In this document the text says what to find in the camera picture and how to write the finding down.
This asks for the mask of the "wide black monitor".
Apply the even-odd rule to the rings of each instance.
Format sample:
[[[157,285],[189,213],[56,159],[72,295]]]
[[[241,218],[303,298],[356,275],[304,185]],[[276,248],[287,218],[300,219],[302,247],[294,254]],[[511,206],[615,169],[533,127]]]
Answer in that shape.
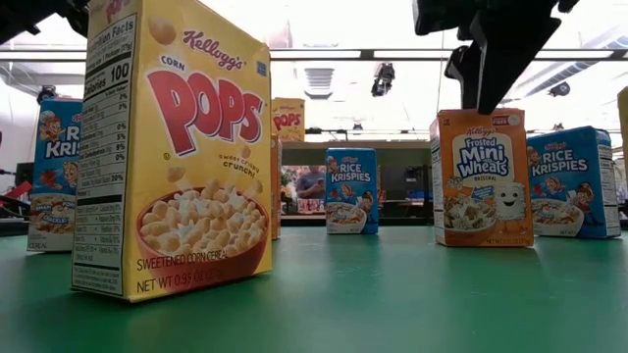
[[[17,163],[15,171],[15,186],[25,184],[32,187],[33,182],[33,162]]]

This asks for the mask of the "wooden shelf with black frame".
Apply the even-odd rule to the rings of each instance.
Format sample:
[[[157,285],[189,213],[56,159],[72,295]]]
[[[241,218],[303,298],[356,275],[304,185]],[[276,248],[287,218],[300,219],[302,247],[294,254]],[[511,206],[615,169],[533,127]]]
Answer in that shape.
[[[434,222],[427,141],[284,142],[280,161],[284,226],[366,233]]]

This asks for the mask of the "Rice Krispies cereal box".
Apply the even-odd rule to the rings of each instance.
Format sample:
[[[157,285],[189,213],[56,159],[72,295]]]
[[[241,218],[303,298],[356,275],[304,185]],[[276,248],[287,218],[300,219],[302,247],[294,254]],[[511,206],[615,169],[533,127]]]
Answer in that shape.
[[[376,234],[378,164],[373,148],[329,148],[325,156],[327,234]]]
[[[607,239],[621,233],[609,133],[592,126],[527,139],[534,233]]]
[[[40,104],[34,143],[27,249],[65,252],[75,234],[82,102]]]

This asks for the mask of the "person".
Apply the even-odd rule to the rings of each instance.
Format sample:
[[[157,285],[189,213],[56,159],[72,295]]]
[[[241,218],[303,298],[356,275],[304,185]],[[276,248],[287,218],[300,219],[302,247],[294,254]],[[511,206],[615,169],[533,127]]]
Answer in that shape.
[[[309,166],[296,180],[296,203],[299,214],[320,213],[325,198],[325,170],[321,166]]]

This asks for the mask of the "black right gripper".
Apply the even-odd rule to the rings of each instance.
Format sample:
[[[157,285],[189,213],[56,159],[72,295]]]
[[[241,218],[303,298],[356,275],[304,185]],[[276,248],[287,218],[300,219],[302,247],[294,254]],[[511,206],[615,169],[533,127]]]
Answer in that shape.
[[[489,115],[580,0],[411,0],[414,32],[456,28],[470,40],[450,54],[445,77],[460,85],[462,109]]]

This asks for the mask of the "Corn Pops cereal box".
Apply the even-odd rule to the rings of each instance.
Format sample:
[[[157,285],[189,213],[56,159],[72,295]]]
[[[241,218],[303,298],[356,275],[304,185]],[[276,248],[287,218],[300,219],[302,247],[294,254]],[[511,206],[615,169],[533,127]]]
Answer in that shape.
[[[200,0],[90,0],[72,287],[138,302],[272,267],[268,47]]]
[[[273,134],[281,142],[305,140],[305,101],[299,98],[274,98],[271,104]]]

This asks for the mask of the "ceiling air vent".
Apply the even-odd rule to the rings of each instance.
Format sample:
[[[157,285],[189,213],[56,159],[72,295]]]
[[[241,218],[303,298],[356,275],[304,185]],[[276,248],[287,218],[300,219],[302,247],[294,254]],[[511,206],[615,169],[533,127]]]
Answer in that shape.
[[[305,68],[304,93],[311,100],[328,100],[334,93],[333,68]]]

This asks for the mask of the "red equipment piece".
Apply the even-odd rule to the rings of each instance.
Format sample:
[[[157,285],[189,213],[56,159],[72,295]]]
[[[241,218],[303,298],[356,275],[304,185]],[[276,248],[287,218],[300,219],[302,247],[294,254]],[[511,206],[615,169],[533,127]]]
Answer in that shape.
[[[0,207],[4,207],[10,204],[17,204],[22,201],[25,195],[28,195],[31,191],[31,184],[28,181],[20,183],[18,186],[11,188],[4,194],[0,194]]]

